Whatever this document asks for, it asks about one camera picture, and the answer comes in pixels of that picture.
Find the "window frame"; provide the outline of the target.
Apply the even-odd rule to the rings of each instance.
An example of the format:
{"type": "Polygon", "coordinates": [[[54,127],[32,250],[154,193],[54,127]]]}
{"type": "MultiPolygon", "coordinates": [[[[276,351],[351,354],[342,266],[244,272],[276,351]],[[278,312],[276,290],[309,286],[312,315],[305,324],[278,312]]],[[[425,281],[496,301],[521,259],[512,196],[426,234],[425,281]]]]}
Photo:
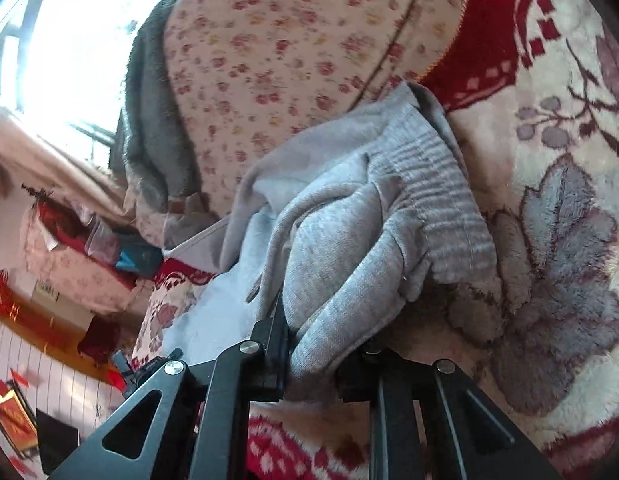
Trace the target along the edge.
{"type": "Polygon", "coordinates": [[[7,0],[0,9],[0,104],[42,138],[107,166],[128,55],[158,0],[7,0]]]}

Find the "beige curtain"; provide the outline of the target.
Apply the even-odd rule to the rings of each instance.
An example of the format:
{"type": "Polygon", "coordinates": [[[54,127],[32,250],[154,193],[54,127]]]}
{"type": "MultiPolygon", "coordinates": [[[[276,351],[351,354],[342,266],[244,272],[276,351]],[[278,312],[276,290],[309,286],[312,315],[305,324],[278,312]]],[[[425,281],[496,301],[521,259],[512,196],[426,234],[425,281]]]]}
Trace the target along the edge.
{"type": "Polygon", "coordinates": [[[16,183],[59,194],[117,224],[131,224],[126,190],[104,171],[40,136],[40,126],[0,103],[0,197],[16,183]]]}

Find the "clear plastic bag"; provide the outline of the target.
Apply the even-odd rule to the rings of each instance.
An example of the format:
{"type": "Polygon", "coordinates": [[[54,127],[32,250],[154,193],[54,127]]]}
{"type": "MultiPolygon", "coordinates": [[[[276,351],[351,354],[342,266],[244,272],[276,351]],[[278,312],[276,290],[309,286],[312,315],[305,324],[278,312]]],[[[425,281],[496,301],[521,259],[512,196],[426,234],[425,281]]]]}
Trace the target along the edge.
{"type": "Polygon", "coordinates": [[[85,243],[85,252],[90,258],[114,266],[119,259],[120,243],[116,233],[104,220],[96,218],[85,243]]]}

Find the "red floral plush blanket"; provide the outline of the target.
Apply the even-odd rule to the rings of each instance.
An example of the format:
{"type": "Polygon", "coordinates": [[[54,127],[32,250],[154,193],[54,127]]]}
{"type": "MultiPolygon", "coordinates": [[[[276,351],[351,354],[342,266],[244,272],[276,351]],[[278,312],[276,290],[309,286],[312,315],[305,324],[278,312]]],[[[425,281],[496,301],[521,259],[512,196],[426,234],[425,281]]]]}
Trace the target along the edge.
{"type": "Polygon", "coordinates": [[[447,111],[498,254],[431,288],[383,339],[448,358],[567,479],[619,440],[619,43],[588,0],[466,0],[418,78],[447,111]]]}

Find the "dark red cloth on shelf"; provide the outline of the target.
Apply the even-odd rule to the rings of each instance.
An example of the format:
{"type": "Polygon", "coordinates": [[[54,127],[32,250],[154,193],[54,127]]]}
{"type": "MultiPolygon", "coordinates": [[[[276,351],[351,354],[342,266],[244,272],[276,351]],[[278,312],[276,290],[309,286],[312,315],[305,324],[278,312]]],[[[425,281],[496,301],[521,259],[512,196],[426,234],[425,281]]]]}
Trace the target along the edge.
{"type": "Polygon", "coordinates": [[[116,351],[120,335],[121,327],[118,322],[94,316],[84,337],[78,341],[76,350],[81,356],[87,356],[97,365],[107,364],[110,356],[116,351]]]}

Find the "black wall television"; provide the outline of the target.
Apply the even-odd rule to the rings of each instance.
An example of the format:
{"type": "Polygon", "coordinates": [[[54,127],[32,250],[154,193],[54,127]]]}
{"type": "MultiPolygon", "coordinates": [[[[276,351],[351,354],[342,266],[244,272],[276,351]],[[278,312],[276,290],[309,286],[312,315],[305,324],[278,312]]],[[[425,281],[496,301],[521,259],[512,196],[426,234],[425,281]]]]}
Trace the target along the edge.
{"type": "Polygon", "coordinates": [[[37,447],[44,474],[52,474],[80,445],[78,430],[36,410],[37,447]]]}

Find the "grey knitted cardigan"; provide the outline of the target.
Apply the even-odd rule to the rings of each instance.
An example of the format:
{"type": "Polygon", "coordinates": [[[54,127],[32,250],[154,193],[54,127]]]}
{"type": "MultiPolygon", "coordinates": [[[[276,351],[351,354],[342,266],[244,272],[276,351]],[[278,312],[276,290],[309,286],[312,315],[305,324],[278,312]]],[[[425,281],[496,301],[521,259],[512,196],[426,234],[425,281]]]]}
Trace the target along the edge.
{"type": "Polygon", "coordinates": [[[189,139],[168,78],[164,32],[177,0],[160,0],[139,27],[126,65],[122,107],[109,169],[133,183],[153,211],[200,190],[194,144],[189,139]]]}

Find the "pink floral quilt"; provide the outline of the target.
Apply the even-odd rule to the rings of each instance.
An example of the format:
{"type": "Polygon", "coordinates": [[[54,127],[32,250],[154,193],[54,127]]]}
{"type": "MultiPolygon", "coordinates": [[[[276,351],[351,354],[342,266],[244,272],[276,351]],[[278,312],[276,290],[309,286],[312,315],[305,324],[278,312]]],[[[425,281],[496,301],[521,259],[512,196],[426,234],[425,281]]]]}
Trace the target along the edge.
{"type": "Polygon", "coordinates": [[[394,76],[442,58],[466,0],[177,0],[164,32],[168,78],[200,190],[151,210],[133,183],[140,234],[172,247],[181,214],[232,208],[248,168],[305,128],[375,100],[394,76]]]}

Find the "teal bag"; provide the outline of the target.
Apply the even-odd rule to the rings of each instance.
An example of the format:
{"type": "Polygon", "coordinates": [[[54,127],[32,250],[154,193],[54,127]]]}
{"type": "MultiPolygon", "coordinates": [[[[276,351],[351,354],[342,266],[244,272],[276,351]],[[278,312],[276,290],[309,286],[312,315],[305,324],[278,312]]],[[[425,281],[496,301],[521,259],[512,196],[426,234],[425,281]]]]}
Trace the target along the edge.
{"type": "Polygon", "coordinates": [[[116,269],[122,272],[136,274],[141,278],[153,278],[163,263],[163,255],[159,248],[151,245],[123,245],[116,269]]]}

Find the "light grey sweatpants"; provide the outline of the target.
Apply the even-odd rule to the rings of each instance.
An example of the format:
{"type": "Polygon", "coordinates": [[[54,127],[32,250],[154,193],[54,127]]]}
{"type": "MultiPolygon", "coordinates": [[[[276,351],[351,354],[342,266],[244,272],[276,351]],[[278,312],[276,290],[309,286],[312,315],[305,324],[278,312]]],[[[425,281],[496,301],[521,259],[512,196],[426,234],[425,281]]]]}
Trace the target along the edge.
{"type": "Polygon", "coordinates": [[[344,359],[426,281],[481,281],[496,266],[443,107],[406,83],[255,162],[195,254],[212,278],[168,327],[163,350],[212,360],[282,306],[289,401],[330,398],[344,359]]]}

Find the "framed red fu picture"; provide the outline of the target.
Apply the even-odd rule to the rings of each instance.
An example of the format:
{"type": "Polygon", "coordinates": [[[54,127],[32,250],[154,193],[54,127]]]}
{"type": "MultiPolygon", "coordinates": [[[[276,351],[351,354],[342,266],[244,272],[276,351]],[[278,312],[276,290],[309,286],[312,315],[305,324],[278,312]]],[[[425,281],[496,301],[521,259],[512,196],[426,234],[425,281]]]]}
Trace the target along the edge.
{"type": "Polygon", "coordinates": [[[17,387],[0,394],[0,432],[22,460],[37,456],[35,416],[17,387]]]}

